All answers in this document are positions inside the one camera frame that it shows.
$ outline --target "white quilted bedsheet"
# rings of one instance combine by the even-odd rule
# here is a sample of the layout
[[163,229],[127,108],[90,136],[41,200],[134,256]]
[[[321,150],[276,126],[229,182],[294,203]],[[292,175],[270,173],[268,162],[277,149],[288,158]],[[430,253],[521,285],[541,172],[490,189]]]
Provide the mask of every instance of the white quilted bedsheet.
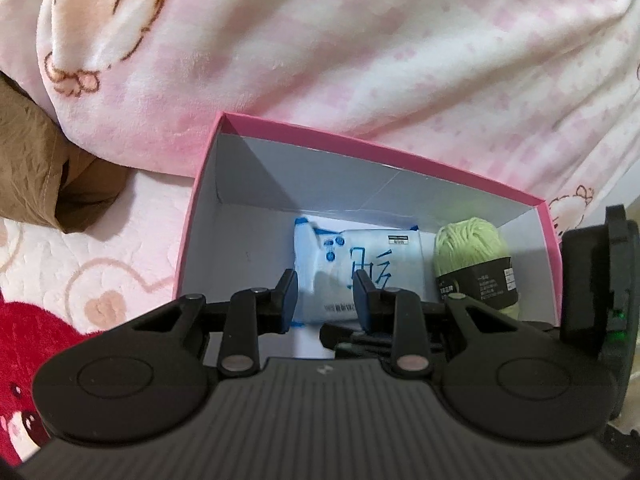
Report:
[[0,218],[0,290],[81,333],[171,300],[193,180],[137,171],[90,229],[62,234]]

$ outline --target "yarn ball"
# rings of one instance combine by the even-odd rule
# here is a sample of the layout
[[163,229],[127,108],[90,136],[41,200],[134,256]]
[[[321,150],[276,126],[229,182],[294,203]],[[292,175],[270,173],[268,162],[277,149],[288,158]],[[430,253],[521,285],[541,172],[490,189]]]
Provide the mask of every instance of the yarn ball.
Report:
[[[511,256],[498,229],[487,220],[470,218],[441,227],[436,235],[433,265],[436,276]],[[518,303],[500,312],[518,319]]]

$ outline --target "white and blue package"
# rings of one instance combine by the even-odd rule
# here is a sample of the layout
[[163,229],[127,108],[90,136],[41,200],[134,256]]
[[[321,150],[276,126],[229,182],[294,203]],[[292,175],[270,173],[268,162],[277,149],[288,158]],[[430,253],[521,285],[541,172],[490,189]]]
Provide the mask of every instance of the white and blue package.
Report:
[[340,233],[297,218],[294,251],[298,306],[294,321],[315,323],[358,318],[353,304],[353,273],[366,270],[377,288],[395,286],[425,297],[420,233],[362,229]]

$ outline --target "black yarn label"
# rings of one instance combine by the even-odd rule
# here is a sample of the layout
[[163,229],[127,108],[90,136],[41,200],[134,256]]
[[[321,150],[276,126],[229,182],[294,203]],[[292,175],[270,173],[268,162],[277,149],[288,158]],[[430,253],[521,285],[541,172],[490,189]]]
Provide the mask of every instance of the black yarn label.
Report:
[[495,310],[518,301],[509,256],[454,270],[437,278],[437,282],[442,301],[452,292],[462,292]]

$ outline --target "cartoon nose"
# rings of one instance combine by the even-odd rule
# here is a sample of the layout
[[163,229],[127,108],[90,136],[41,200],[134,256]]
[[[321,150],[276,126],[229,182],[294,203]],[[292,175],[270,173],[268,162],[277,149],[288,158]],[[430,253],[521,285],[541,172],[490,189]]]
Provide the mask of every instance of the cartoon nose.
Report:
[[49,435],[44,429],[40,415],[36,412],[28,410],[22,412],[22,425],[36,446],[42,447],[49,441]]

